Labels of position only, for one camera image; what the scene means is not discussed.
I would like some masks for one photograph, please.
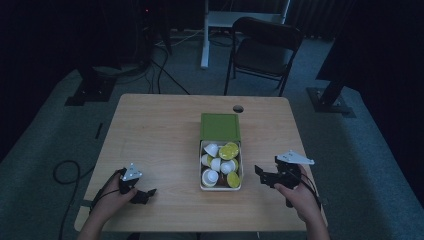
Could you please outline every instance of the metal stand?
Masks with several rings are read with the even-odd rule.
[[[65,106],[83,106],[85,102],[108,102],[116,79],[102,78],[92,67],[78,68],[78,71],[83,80],[74,96],[67,99]]]
[[[306,88],[316,112],[341,113],[345,118],[356,118],[353,109],[346,106],[340,95],[343,86],[330,82],[326,89]]]

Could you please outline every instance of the hand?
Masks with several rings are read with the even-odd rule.
[[[119,192],[119,179],[121,174],[117,173],[112,181],[103,190],[103,197],[96,203],[90,216],[96,217],[106,223],[119,209],[125,206],[136,194],[137,189],[133,188],[126,194]]]
[[[126,194],[119,192],[120,176],[121,174],[117,173],[103,190],[103,197],[99,199],[84,223],[78,235],[78,240],[100,239],[103,225],[137,194],[136,188],[131,189]]]
[[[299,167],[302,172],[302,180],[307,183],[306,171],[303,166],[299,165]],[[296,188],[289,189],[282,184],[276,183],[274,188],[292,203],[302,221],[315,221],[317,218],[322,218],[314,195],[304,184],[300,183]]]

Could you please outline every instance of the wooden table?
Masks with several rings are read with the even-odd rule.
[[[244,178],[235,192],[200,189],[201,113],[239,113]],[[305,155],[285,98],[126,94],[120,99],[90,184],[92,200],[114,170],[134,163],[143,173],[137,187],[157,188],[147,205],[127,204],[104,231],[211,232],[302,231],[305,224],[275,189],[260,184],[258,165],[276,172],[274,156],[288,150]],[[305,167],[309,176],[310,168]],[[81,207],[80,230],[88,217]]]

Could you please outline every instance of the black cable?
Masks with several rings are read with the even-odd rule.
[[[165,49],[163,49],[163,48],[161,48],[161,47],[158,47],[158,46],[155,46],[156,48],[158,48],[158,49],[160,49],[160,50],[162,50],[164,53],[165,53],[165,60],[163,61],[163,63],[162,63],[162,66],[159,66],[159,64],[157,64],[153,59],[151,59],[151,61],[156,65],[156,66],[158,66],[159,68],[160,68],[160,71],[159,71],[159,75],[158,75],[158,93],[160,94],[160,75],[162,74],[162,72],[164,71],[164,67],[165,67],[165,64],[166,64],[166,62],[168,61],[168,52],[167,51],[165,51]]]
[[[59,168],[60,166],[64,165],[64,164],[66,164],[66,163],[72,163],[72,164],[74,164],[74,165],[75,165],[75,167],[77,168],[77,177],[76,177],[75,179],[71,180],[71,181],[62,181],[62,180],[60,180],[60,179],[57,177],[57,170],[58,170],[58,168]],[[53,179],[54,179],[57,183],[62,184],[62,185],[68,185],[68,184],[75,183],[74,190],[73,190],[73,192],[72,192],[71,200],[70,200],[70,201],[69,201],[69,203],[68,203],[68,207],[66,208],[65,214],[63,215],[63,217],[62,217],[62,222],[61,222],[61,224],[60,224],[60,232],[59,232],[59,237],[58,237],[58,239],[59,239],[59,240],[62,240],[63,228],[64,228],[64,225],[65,225],[65,220],[66,220],[66,217],[67,217],[67,215],[68,215],[69,209],[71,208],[71,206],[72,206],[72,204],[73,204],[73,202],[74,202],[75,195],[76,195],[76,192],[77,192],[77,189],[78,189],[78,186],[79,186],[79,181],[80,181],[82,178],[84,178],[85,176],[87,176],[87,175],[88,175],[90,172],[92,172],[93,170],[94,170],[94,167],[90,168],[90,169],[89,169],[86,173],[84,173],[83,175],[81,175],[81,169],[80,169],[80,166],[79,166],[78,162],[76,162],[76,161],[74,161],[74,160],[65,160],[65,161],[62,161],[62,162],[58,163],[58,164],[54,167],[54,169],[53,169]]]
[[[187,93],[188,95],[190,95],[190,93],[181,85],[181,84],[179,84],[172,76],[171,76],[171,74],[169,74],[168,73],[168,71],[166,71],[165,69],[164,69],[164,66],[165,66],[165,64],[166,64],[166,62],[168,61],[168,52],[165,50],[165,49],[163,49],[163,48],[161,48],[161,47],[157,47],[157,48],[159,48],[160,50],[162,50],[162,51],[164,51],[166,54],[165,54],[165,61],[163,62],[163,64],[162,64],[162,66],[160,66],[158,63],[156,63],[153,59],[151,59],[151,61],[152,61],[152,63],[153,64],[155,64],[157,67],[159,67],[160,68],[160,73],[159,73],[159,76],[158,76],[158,90],[159,90],[159,94],[160,94],[160,84],[159,84],[159,79],[160,79],[160,74],[162,73],[162,71],[163,72],[165,72],[166,73],[166,75],[168,75],[168,77],[169,78],[171,78],[171,80],[175,83],[175,84],[177,84],[185,93]]]

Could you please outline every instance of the chair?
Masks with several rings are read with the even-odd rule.
[[[237,33],[242,33],[238,47]],[[242,17],[232,26],[232,38],[224,95],[233,68],[233,78],[237,71],[279,81],[281,97],[303,34],[293,26]]]

